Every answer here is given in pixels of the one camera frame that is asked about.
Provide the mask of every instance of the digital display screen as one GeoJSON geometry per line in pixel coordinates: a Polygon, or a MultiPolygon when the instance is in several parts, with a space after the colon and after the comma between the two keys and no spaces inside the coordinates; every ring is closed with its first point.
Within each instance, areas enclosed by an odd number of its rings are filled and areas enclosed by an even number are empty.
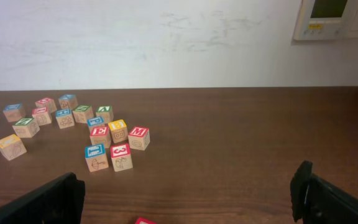
{"type": "Polygon", "coordinates": [[[311,18],[339,18],[342,17],[347,0],[316,0],[311,18]]]}

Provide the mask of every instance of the letter block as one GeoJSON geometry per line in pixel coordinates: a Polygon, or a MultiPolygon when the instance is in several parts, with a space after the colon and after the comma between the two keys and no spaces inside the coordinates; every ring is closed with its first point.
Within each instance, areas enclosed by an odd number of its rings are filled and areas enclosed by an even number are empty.
{"type": "Polygon", "coordinates": [[[103,144],[86,147],[85,160],[90,172],[109,167],[109,162],[107,161],[106,151],[104,150],[103,144]]]}
{"type": "Polygon", "coordinates": [[[114,143],[128,139],[127,124],[123,119],[109,123],[111,138],[114,143]]]}
{"type": "Polygon", "coordinates": [[[18,121],[25,117],[25,111],[21,103],[8,105],[4,109],[4,115],[8,122],[18,121]]]}
{"type": "Polygon", "coordinates": [[[89,131],[96,127],[105,127],[102,117],[95,117],[88,120],[89,131]]]}
{"type": "Polygon", "coordinates": [[[108,127],[97,127],[91,131],[92,145],[103,144],[105,149],[108,149],[111,145],[110,131],[108,127]]]}
{"type": "Polygon", "coordinates": [[[47,107],[32,110],[32,117],[35,118],[39,126],[52,123],[52,115],[50,115],[47,107]]]}
{"type": "Polygon", "coordinates": [[[135,126],[128,134],[128,140],[131,149],[146,150],[150,143],[150,131],[148,128],[135,126]]]}
{"type": "Polygon", "coordinates": [[[156,224],[156,223],[149,221],[145,218],[138,218],[135,224],[156,224]]]}
{"type": "Polygon", "coordinates": [[[19,138],[32,138],[40,131],[40,126],[34,118],[22,118],[13,125],[13,130],[19,138]]]}
{"type": "Polygon", "coordinates": [[[132,165],[131,150],[129,149],[128,143],[118,146],[111,146],[110,150],[114,171],[118,172],[134,167],[132,165]]]}
{"type": "Polygon", "coordinates": [[[93,110],[90,105],[80,105],[73,110],[75,122],[87,123],[87,120],[93,118],[93,110]]]}
{"type": "Polygon", "coordinates": [[[37,108],[47,107],[49,113],[53,113],[57,110],[56,103],[54,99],[44,98],[35,102],[37,108]]]}
{"type": "Polygon", "coordinates": [[[0,152],[9,161],[27,152],[23,142],[12,134],[0,140],[0,152]]]}
{"type": "Polygon", "coordinates": [[[74,126],[74,118],[70,109],[56,111],[56,120],[59,128],[68,128],[74,126]]]}
{"type": "Polygon", "coordinates": [[[100,106],[96,111],[96,116],[101,116],[105,124],[108,124],[114,118],[112,113],[112,106],[100,106]]]}
{"type": "Polygon", "coordinates": [[[59,98],[59,104],[62,110],[73,110],[78,106],[77,97],[74,94],[66,94],[59,98]]]}

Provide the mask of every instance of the red block top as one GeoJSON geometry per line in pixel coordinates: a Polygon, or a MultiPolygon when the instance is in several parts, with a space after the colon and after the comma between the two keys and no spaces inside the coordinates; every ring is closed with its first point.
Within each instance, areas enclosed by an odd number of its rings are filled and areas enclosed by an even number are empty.
{"type": "Polygon", "coordinates": [[[47,107],[36,108],[36,109],[32,110],[32,114],[39,114],[39,113],[45,113],[45,112],[48,112],[47,107]]]}
{"type": "Polygon", "coordinates": [[[129,149],[129,144],[126,143],[118,146],[111,146],[110,153],[111,153],[111,157],[115,158],[115,157],[129,155],[131,154],[131,150],[129,149]]]}
{"type": "Polygon", "coordinates": [[[109,134],[109,127],[96,127],[91,131],[90,136],[104,136],[109,134]]]}
{"type": "Polygon", "coordinates": [[[142,128],[142,127],[135,126],[132,129],[132,131],[130,131],[128,136],[144,137],[148,131],[149,131],[148,128],[142,128]]]}
{"type": "Polygon", "coordinates": [[[156,224],[156,223],[152,221],[148,221],[145,218],[138,218],[135,224],[156,224]]]}
{"type": "Polygon", "coordinates": [[[37,103],[44,104],[44,103],[48,103],[51,100],[52,100],[51,98],[44,98],[44,99],[41,99],[41,100],[37,101],[37,103]]]}

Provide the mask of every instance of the tabletop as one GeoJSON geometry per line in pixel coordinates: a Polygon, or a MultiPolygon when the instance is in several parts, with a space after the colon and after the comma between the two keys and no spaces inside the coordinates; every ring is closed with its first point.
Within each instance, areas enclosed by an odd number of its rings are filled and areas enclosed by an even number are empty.
{"type": "Polygon", "coordinates": [[[0,91],[0,139],[14,134],[5,106],[29,116],[66,93],[94,111],[112,105],[128,130],[150,128],[149,146],[132,150],[133,169],[89,172],[87,125],[53,118],[22,139],[27,153],[0,153],[0,206],[74,172],[86,185],[82,223],[293,223],[290,181],[304,160],[358,198],[356,87],[0,91]]]}

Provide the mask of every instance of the white wall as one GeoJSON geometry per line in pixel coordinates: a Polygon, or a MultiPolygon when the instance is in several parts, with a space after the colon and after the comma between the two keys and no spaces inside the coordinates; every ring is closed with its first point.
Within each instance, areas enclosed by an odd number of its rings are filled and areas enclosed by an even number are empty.
{"type": "Polygon", "coordinates": [[[292,45],[297,0],[0,0],[0,90],[358,84],[358,39],[292,45]]]}

